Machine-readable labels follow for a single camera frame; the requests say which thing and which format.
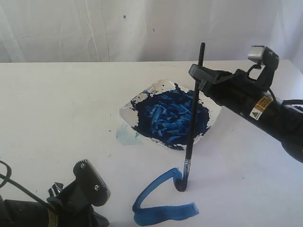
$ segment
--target white curtain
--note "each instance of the white curtain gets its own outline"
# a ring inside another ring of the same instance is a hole
[[[0,62],[246,59],[303,71],[302,0],[0,0]]]

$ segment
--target white table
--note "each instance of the white table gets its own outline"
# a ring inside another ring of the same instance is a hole
[[[159,79],[193,88],[192,62],[9,63],[0,64],[0,158],[12,179],[46,199],[53,182],[69,184],[74,164],[89,159],[112,195],[95,210],[112,227],[136,226],[139,193],[172,167],[183,169],[185,152],[139,136],[142,144],[122,145],[116,130],[119,108]],[[206,61],[234,72],[250,61]],[[281,61],[272,90],[280,99],[303,98],[303,76]],[[4,199],[29,200],[11,185]],[[280,143],[226,108],[194,146],[186,192],[165,182],[144,207],[195,201],[200,214],[158,226],[285,227],[303,223],[303,164]]]

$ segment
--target blue paint smear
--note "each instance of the blue paint smear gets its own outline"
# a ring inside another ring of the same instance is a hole
[[[134,129],[149,138],[160,140],[165,146],[183,150],[180,145],[186,145],[187,133],[191,116],[193,91],[184,92],[175,84],[176,89],[161,94],[144,91],[148,97],[141,101],[131,101],[132,108],[138,111],[138,126]],[[204,135],[209,127],[209,111],[202,104],[197,106],[196,130],[197,135]]]
[[[138,137],[137,133],[136,133],[136,135],[133,135],[133,133],[131,131],[132,131],[132,129],[126,123],[123,123],[116,132],[116,139],[122,145],[142,144],[142,142],[140,140],[138,140],[138,138],[137,138]]]

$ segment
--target black cable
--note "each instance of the black cable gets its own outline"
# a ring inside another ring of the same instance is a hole
[[[11,176],[11,168],[10,168],[10,166],[8,164],[6,164],[5,162],[3,162],[1,160],[0,160],[0,163],[2,163],[3,165],[5,165],[6,170],[7,170],[6,176],[3,179],[3,182],[0,184],[0,188],[2,188],[8,182],[8,180],[9,180],[9,178]]]
[[[10,175],[11,175],[11,168],[9,165],[7,165],[5,162],[0,161],[0,163],[4,164],[6,166],[6,168],[8,169],[8,173],[10,170]],[[4,185],[8,182],[10,184],[12,184],[13,186],[15,186],[16,188],[20,189],[21,191],[23,191],[26,195],[28,195],[29,197],[31,197],[32,199],[36,200],[38,203],[40,203],[42,206],[44,206],[45,208],[47,208],[48,210],[50,210],[51,212],[53,212],[54,214],[58,215],[58,212],[48,203],[44,202],[42,199],[40,199],[39,197],[37,197],[36,195],[34,195],[33,193],[31,193],[29,190],[27,190],[25,187],[23,187],[22,185],[18,184],[17,182],[13,181],[12,179],[10,179],[10,175],[8,177],[8,174],[2,175],[0,174],[0,178],[2,178],[4,181],[2,182],[2,184],[4,183]]]
[[[278,103],[277,100],[276,100],[276,97],[275,97],[274,92],[273,92],[270,88],[268,89],[268,91],[269,91],[271,97],[273,98],[273,101],[274,101],[274,103],[275,103],[275,105],[276,105],[276,109],[278,110],[278,112],[281,112],[281,110],[280,110],[280,108],[279,108],[279,103]]]

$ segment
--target blue paint chunk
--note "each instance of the blue paint chunk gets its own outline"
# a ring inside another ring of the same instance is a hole
[[[138,111],[138,126],[134,129],[149,138],[161,141],[165,146],[183,150],[187,143],[187,133],[191,116],[193,91],[184,92],[177,84],[176,89],[161,94],[146,92],[148,97],[141,101],[132,101],[133,109]],[[202,104],[197,106],[197,135],[204,135],[209,127],[209,112]]]

